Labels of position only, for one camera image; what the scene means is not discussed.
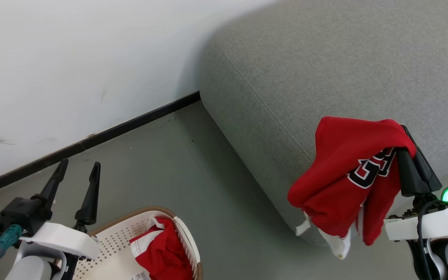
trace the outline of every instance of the white wall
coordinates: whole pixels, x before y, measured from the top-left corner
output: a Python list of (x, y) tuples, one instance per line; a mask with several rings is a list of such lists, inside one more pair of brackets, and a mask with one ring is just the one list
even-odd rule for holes
[(0, 175), (198, 90), (215, 30), (274, 0), (0, 0)]

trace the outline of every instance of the sofa seam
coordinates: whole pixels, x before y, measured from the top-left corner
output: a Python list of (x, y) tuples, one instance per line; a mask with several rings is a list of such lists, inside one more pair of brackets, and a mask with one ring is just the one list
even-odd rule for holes
[(309, 153), (307, 153), (297, 142), (297, 140), (293, 137), (293, 135), (291, 135), (290, 131), (288, 131), (288, 129), (285, 128), (284, 124), (278, 119), (278, 117), (276, 116), (276, 114), (274, 113), (274, 111), (269, 108), (269, 106), (267, 105), (267, 103), (265, 103), (265, 101), (263, 100), (263, 98), (261, 98), (259, 96), (259, 94), (257, 94), (256, 90), (254, 89), (254, 87), (247, 81), (247, 79), (245, 79), (245, 77), (243, 76), (243, 74), (241, 73), (241, 71), (239, 71), (235, 65), (231, 62), (231, 60), (229, 59), (229, 57), (226, 55), (226, 53), (224, 52), (224, 50), (222, 49), (221, 45), (219, 43), (216, 43), (217, 47), (219, 48), (220, 52), (222, 53), (222, 55), (224, 56), (224, 58), (226, 59), (227, 63), (231, 66), (231, 68), (238, 73), (238, 75), (242, 78), (242, 80), (247, 84), (247, 86), (250, 88), (251, 92), (254, 94), (254, 97), (259, 101), (260, 105), (265, 108), (265, 110), (268, 112), (268, 115), (272, 117), (272, 119), (274, 120), (274, 122), (279, 126), (279, 128), (283, 131), (283, 133), (286, 135), (286, 137), (288, 138), (288, 140), (290, 140), (290, 142), (293, 143), (293, 145), (295, 146), (295, 148), (297, 149), (297, 151), (300, 151), (300, 153), (304, 156), (304, 159), (307, 159), (310, 161), (310, 164), (313, 164), (313, 160), (311, 158), (311, 156), (309, 155)]

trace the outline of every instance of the black cable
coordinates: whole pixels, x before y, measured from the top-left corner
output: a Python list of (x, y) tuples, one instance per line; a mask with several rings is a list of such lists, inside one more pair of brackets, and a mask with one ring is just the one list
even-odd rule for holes
[(425, 254), (425, 243), (423, 242), (423, 231), (422, 231), (422, 221), (423, 221), (423, 216), (426, 213), (426, 210), (432, 206), (433, 204), (437, 204), (440, 203), (440, 200), (434, 200), (434, 201), (430, 201), (427, 202), (419, 211), (419, 215), (418, 215), (418, 242), (419, 245), (421, 246), (421, 259), (423, 260), (423, 264), (425, 265), (425, 271), (426, 271), (426, 276), (428, 277), (428, 280), (432, 280), (432, 275), (430, 274), (430, 267), (428, 266), (428, 260), (426, 259), (426, 254)]

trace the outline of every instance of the black and white number print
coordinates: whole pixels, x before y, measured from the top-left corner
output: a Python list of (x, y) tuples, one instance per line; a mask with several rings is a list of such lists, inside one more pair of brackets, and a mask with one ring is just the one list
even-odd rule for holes
[(368, 159), (359, 159), (359, 166), (347, 174), (356, 186), (367, 189), (373, 185), (377, 176), (387, 177), (390, 172), (395, 149), (387, 148)]

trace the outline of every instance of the red clothing in basket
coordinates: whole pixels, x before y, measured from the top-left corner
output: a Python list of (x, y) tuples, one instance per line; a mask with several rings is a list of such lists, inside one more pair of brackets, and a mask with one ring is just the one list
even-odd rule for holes
[(129, 241), (137, 263), (151, 280), (193, 280), (191, 264), (171, 219), (157, 217), (144, 234)]

